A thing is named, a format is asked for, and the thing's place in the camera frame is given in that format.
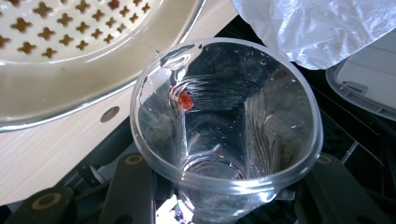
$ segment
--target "colander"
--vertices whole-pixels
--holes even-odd
[[[183,41],[204,1],[2,0],[0,132],[60,118],[130,87]]]

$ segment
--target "red object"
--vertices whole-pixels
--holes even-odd
[[[111,0],[111,2],[108,4],[111,9],[116,9],[120,6],[120,1],[119,0]]]
[[[194,102],[192,101],[191,96],[186,92],[182,92],[178,96],[178,102],[184,110],[191,110],[194,106]]]

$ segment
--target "plastic wrap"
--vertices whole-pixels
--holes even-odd
[[[396,27],[395,0],[232,0],[270,49],[326,69]]]

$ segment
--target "wooden table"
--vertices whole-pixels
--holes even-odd
[[[207,0],[187,40],[212,37],[236,15],[230,0]],[[0,133],[0,205],[24,200],[62,179],[129,116],[132,89],[65,118]],[[119,113],[100,122],[113,106],[120,108]]]

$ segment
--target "colander hole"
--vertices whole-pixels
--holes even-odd
[[[18,7],[20,5],[20,0],[8,0],[14,7]]]
[[[92,17],[94,19],[96,19],[96,21],[99,21],[102,17],[105,16],[105,13],[103,13],[101,10],[97,10],[95,14],[92,15]]]
[[[47,7],[45,3],[40,2],[37,8],[33,9],[33,12],[40,15],[41,18],[47,18],[47,15],[52,11],[51,7]]]
[[[64,44],[65,46],[69,46],[69,43],[73,41],[74,38],[70,37],[69,35],[65,35],[62,40],[59,41],[59,43]]]
[[[129,19],[132,23],[134,23],[139,17],[134,13],[134,15]]]
[[[85,33],[85,30],[88,29],[88,28],[90,28],[90,26],[87,25],[87,24],[85,23],[85,21],[82,21],[82,22],[79,24],[79,26],[76,27],[76,30],[78,30],[78,31],[80,31],[82,34],[84,34],[84,33]]]
[[[17,23],[11,24],[12,29],[16,29],[16,30],[20,31],[21,33],[26,33],[26,29],[31,26],[32,26],[32,23],[25,21],[21,17],[17,18]]]
[[[116,23],[116,21],[114,20],[114,18],[110,18],[107,22],[106,25],[108,26],[108,28],[113,27],[114,23]]]
[[[0,49],[3,49],[9,41],[11,41],[9,38],[0,35]]]
[[[81,40],[81,41],[79,42],[79,44],[76,46],[76,48],[81,49],[81,50],[84,50],[85,47],[87,47],[87,46],[88,46],[88,43],[85,42],[85,41],[83,41],[83,40]]]
[[[139,6],[139,3],[141,3],[141,2],[142,2],[142,0],[134,0],[134,5]]]
[[[121,11],[120,14],[122,15],[122,17],[125,17],[126,14],[128,14],[128,12],[130,12],[131,10],[129,10],[128,7],[124,7]]]
[[[35,48],[37,48],[36,45],[32,45],[32,44],[29,43],[29,42],[24,42],[24,43],[23,43],[23,46],[22,46],[21,48],[19,48],[18,51],[22,51],[22,52],[24,52],[25,54],[31,54],[31,53],[32,53],[32,50],[35,49]]]
[[[41,56],[47,57],[47,58],[51,59],[51,58],[52,58],[52,54],[55,54],[56,52],[58,52],[58,51],[56,51],[56,50],[54,50],[54,49],[52,49],[52,48],[48,48],[48,49],[46,50],[46,52],[44,52],[44,53],[41,54]]]
[[[87,8],[91,7],[89,4],[85,2],[85,0],[82,0],[79,5],[76,6],[76,9],[78,9],[82,14],[85,13]]]
[[[104,40],[109,44],[112,39],[114,39],[114,37],[112,35],[108,35]]]
[[[99,29],[96,29],[95,32],[91,34],[91,36],[95,37],[95,39],[99,38],[99,35],[101,35],[103,32],[100,31]]]
[[[43,37],[45,40],[49,40],[52,35],[55,35],[55,32],[51,31],[48,27],[44,27],[43,32],[38,34],[38,36]]]
[[[148,12],[149,9],[150,9],[149,3],[146,3],[146,4],[142,7],[142,10],[143,10],[145,13]]]
[[[126,29],[126,26],[122,23],[119,28],[117,28],[117,31],[120,32],[120,34],[122,33],[122,31],[124,31]]]
[[[64,14],[62,15],[62,17],[61,17],[59,20],[57,20],[57,22],[59,22],[60,24],[62,24],[64,27],[66,27],[67,24],[68,24],[70,21],[72,21],[72,20],[73,20],[73,18],[69,17],[69,15],[67,15],[67,13],[64,13]]]

